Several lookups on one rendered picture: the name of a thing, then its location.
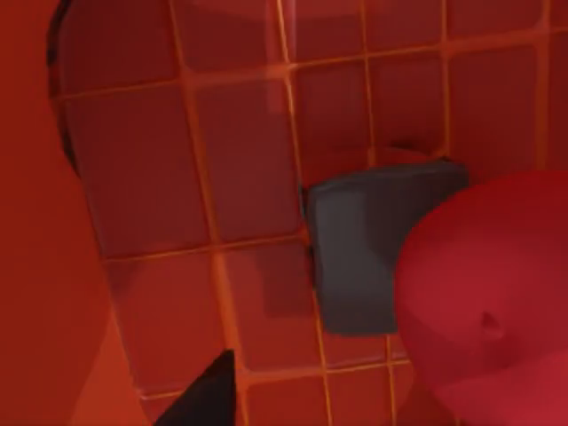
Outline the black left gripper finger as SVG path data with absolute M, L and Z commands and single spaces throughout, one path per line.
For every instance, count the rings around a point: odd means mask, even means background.
M 153 426 L 235 426 L 233 350 L 224 350 L 157 418 Z

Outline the red apple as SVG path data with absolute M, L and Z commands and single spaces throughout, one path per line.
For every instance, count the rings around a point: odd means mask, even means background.
M 441 204 L 409 233 L 394 298 L 416 373 L 471 426 L 568 426 L 568 171 Z

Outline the dark grey block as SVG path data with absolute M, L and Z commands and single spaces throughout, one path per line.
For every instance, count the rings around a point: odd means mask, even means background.
M 401 246 L 422 217 L 468 184 L 464 166 L 435 160 L 357 171 L 308 190 L 313 286 L 325 331 L 397 332 L 393 273 Z

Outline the red plastic basket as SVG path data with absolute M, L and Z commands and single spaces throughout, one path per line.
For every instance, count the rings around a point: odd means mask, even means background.
M 227 345 L 238 426 L 466 426 L 320 327 L 296 184 L 568 169 L 568 0 L 0 0 L 0 424 L 147 426 Z

